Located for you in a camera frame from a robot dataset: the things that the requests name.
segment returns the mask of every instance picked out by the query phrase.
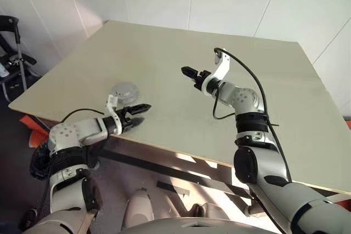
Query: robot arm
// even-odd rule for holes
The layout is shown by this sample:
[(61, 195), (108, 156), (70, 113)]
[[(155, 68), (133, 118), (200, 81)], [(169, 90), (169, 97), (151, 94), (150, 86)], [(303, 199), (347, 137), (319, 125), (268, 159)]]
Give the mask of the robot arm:
[(143, 113), (151, 107), (139, 104), (117, 110), (117, 102), (117, 97), (109, 95), (105, 117), (59, 123), (51, 129), (46, 150), (49, 158), (50, 215), (27, 230), (26, 234), (87, 233), (101, 201), (98, 187), (89, 176), (83, 147), (139, 125), (143, 118), (129, 118), (127, 115)]
[(215, 49), (214, 74), (183, 67), (194, 87), (235, 109), (238, 146), (235, 175), (283, 233), (351, 233), (351, 213), (302, 184), (293, 183), (264, 106), (255, 91), (223, 80), (229, 70), (225, 50)]

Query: white cylinder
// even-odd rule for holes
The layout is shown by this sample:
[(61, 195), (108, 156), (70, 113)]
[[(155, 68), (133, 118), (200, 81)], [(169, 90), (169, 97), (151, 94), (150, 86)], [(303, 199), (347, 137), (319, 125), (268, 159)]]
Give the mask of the white cylinder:
[(10, 73), (5, 69), (5, 67), (0, 63), (0, 77), (6, 77)]

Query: wooden table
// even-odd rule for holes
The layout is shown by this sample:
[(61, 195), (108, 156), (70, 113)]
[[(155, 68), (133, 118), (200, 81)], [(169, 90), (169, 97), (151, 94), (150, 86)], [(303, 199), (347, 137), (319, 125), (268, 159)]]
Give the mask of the wooden table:
[[(293, 179), (351, 192), (349, 130), (298, 43), (109, 21), (9, 107), (59, 121), (77, 108), (103, 110), (112, 86), (132, 82), (138, 102), (152, 108), (121, 137), (232, 166), (234, 118), (214, 120), (214, 100), (180, 71), (213, 71), (214, 47), (235, 54), (260, 79)], [(234, 62), (226, 79), (258, 91)], [(218, 115), (231, 111), (218, 107)], [(70, 120), (91, 116), (80, 112)]]

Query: white wall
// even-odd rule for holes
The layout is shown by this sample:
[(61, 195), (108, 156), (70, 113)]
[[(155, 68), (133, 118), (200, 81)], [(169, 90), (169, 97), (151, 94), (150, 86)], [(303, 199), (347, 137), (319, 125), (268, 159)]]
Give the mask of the white wall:
[(47, 72), (113, 19), (298, 41), (345, 116), (351, 116), (351, 0), (0, 0), (17, 16), (25, 52)]

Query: floor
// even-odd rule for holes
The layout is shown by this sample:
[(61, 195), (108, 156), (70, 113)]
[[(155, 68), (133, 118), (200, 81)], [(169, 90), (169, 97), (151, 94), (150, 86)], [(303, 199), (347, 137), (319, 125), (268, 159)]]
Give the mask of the floor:
[[(34, 179), (29, 173), (33, 150), (28, 147), (30, 131), (18, 121), (23, 114), (10, 110), (0, 96), (0, 116), (0, 221), (16, 223), (24, 211), (37, 206), (44, 182)], [(187, 216), (195, 203), (210, 202), (221, 206), (231, 220), (279, 233), (267, 217), (245, 217), (221, 191), (183, 180), (171, 180), (158, 173), (108, 159), (102, 158), (100, 162), (100, 168), (93, 171), (92, 176), (99, 185), (104, 203), (92, 223), (92, 233), (118, 233), (127, 200), (140, 188), (148, 190), (155, 219)], [(157, 188), (157, 181), (189, 190), (189, 195)], [(43, 211), (43, 215), (47, 214), (48, 204)]]

